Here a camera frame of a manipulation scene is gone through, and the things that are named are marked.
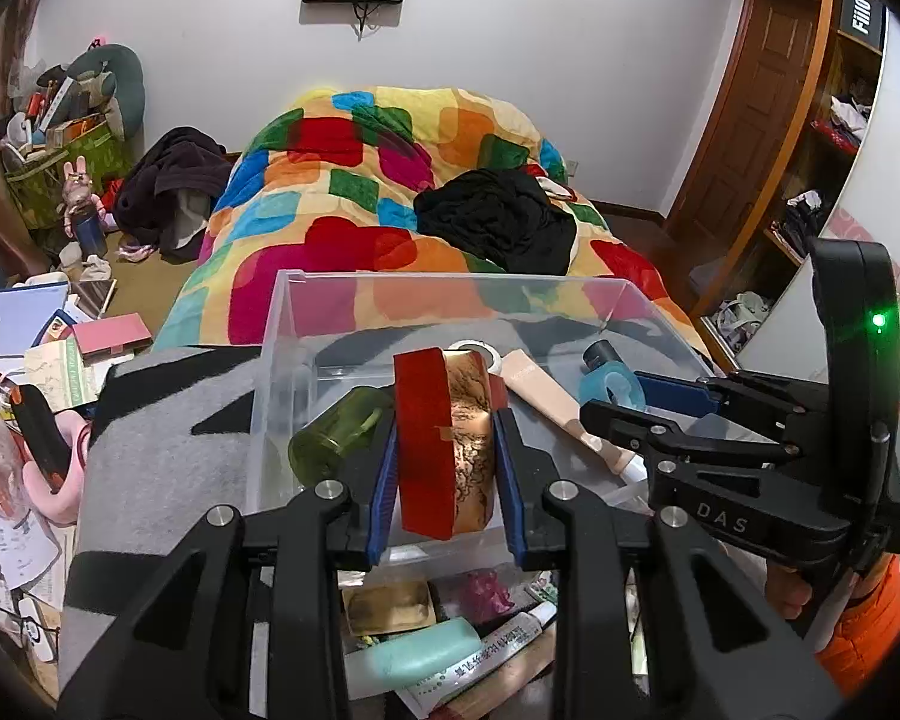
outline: person's arm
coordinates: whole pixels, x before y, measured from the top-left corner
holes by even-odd
[[[767,563],[765,594],[784,618],[799,617],[812,589],[792,569]],[[845,695],[859,688],[900,633],[900,559],[884,555],[861,579],[818,659]]]

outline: pink notebook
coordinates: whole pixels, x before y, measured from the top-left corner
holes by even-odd
[[[122,354],[146,346],[152,340],[140,314],[74,324],[74,336],[83,355]]]

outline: green bottle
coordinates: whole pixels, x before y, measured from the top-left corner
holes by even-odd
[[[305,487],[337,475],[341,460],[367,449],[386,409],[394,408],[391,388],[356,386],[313,422],[293,434],[287,447],[290,468]]]

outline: orange jacket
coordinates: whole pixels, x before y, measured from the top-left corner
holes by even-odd
[[[845,696],[854,693],[900,633],[900,558],[890,561],[874,592],[840,618],[818,658]]]

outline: baseboard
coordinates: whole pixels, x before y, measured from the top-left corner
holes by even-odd
[[[651,211],[649,208],[635,208],[632,205],[618,205],[615,202],[605,200],[591,200],[594,208],[601,214],[614,215],[615,217],[645,218],[654,224],[663,227],[664,217],[660,211]]]

